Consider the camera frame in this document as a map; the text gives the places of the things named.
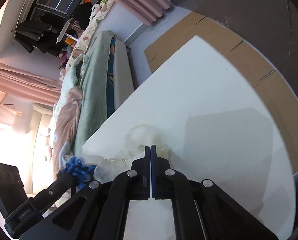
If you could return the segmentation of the translucent white organza pouch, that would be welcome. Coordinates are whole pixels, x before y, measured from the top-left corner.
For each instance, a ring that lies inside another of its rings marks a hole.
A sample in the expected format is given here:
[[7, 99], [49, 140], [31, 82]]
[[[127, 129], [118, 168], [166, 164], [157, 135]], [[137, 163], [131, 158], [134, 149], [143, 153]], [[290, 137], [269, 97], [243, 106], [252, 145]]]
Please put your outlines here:
[[94, 165], [93, 177], [101, 183], [113, 181], [117, 175], [131, 169], [132, 162], [145, 155], [146, 146], [156, 146], [158, 157], [169, 159], [172, 150], [165, 144], [165, 135], [150, 125], [138, 125], [131, 128], [125, 136], [125, 145], [113, 157], [103, 157], [100, 153], [86, 154], [86, 164]]

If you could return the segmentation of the pink brown fleece blanket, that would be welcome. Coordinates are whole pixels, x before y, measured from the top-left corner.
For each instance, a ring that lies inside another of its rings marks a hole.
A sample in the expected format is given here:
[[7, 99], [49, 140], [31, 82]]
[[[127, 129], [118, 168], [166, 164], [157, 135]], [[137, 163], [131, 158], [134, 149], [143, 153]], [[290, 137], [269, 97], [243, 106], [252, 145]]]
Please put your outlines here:
[[71, 147], [75, 141], [77, 133], [81, 105], [82, 92], [78, 87], [73, 87], [69, 91], [67, 101], [57, 117], [52, 152], [54, 179], [73, 155]]

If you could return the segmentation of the bed with green blanket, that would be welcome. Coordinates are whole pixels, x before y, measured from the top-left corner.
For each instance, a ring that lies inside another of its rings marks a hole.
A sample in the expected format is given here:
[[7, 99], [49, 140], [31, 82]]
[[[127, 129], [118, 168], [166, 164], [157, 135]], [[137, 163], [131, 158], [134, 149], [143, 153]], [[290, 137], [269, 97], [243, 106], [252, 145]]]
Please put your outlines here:
[[112, 31], [94, 35], [87, 52], [74, 59], [64, 76], [48, 125], [52, 152], [57, 117], [73, 87], [81, 90], [82, 105], [71, 150], [81, 157], [83, 145], [134, 92], [127, 48]]

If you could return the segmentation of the pink curtain by window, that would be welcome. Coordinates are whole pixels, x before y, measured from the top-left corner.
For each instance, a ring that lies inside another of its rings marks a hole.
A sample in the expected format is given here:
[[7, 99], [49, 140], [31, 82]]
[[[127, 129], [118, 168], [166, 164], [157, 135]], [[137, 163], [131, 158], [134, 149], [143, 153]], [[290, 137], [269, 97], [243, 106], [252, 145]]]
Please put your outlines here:
[[53, 106], [60, 98], [61, 83], [0, 63], [0, 92]]

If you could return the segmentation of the flattened cardboard sheet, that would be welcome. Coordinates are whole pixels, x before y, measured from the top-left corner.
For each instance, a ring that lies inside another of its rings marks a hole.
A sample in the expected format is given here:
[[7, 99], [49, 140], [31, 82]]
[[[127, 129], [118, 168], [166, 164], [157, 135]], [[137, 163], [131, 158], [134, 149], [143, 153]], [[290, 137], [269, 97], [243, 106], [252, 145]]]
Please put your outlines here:
[[292, 169], [298, 172], [298, 99], [270, 61], [242, 37], [204, 15], [191, 12], [145, 49], [150, 71], [155, 72], [195, 35], [233, 64], [252, 85], [273, 116]]

